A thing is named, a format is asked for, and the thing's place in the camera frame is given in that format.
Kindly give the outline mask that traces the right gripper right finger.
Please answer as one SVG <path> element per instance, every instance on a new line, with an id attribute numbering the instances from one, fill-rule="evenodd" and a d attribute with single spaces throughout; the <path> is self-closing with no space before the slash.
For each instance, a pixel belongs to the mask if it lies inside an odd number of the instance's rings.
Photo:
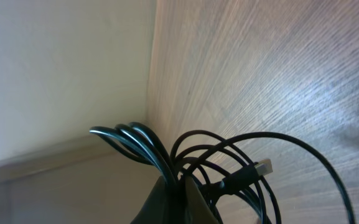
<path id="1" fill-rule="evenodd" d="M 219 224 L 191 177 L 185 178 L 185 193 L 191 224 Z"/>

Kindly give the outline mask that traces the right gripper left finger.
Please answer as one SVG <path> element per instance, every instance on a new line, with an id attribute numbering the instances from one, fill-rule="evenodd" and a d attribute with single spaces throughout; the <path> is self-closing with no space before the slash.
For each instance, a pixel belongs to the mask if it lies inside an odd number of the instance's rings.
<path id="1" fill-rule="evenodd" d="M 131 224 L 181 224 L 182 205 L 160 176 Z"/>

